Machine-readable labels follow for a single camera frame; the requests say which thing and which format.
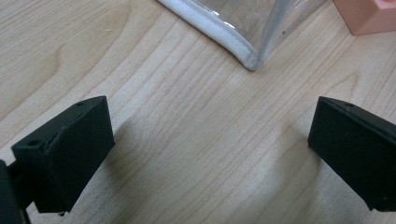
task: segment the clear plastic container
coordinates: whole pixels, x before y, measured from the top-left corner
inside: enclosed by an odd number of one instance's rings
[[[158,0],[256,70],[326,0]]]

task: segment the wooden table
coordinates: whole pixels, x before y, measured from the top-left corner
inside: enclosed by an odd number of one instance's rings
[[[331,1],[249,72],[154,0],[0,3],[0,158],[106,95],[116,146],[70,214],[33,223],[392,223],[307,147],[320,95],[396,123],[396,33]]]

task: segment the pink block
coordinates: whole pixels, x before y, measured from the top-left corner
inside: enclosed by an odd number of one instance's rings
[[[396,31],[396,0],[333,0],[353,35]]]

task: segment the black 3d-printed part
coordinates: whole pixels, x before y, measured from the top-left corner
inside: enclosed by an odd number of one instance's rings
[[[396,211],[396,126],[355,105],[319,97],[308,145],[367,203]]]
[[[18,198],[12,188],[12,179],[6,163],[0,161],[0,223],[25,223],[24,209],[18,204]]]
[[[41,213],[70,212],[114,146],[105,96],[70,106],[12,147]]]

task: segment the wood grain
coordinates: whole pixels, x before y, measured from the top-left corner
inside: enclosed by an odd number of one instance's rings
[[[331,1],[249,72],[156,1],[0,3],[0,158],[106,95],[117,141],[70,214],[33,223],[392,223],[307,147],[317,99],[396,123],[396,34]]]

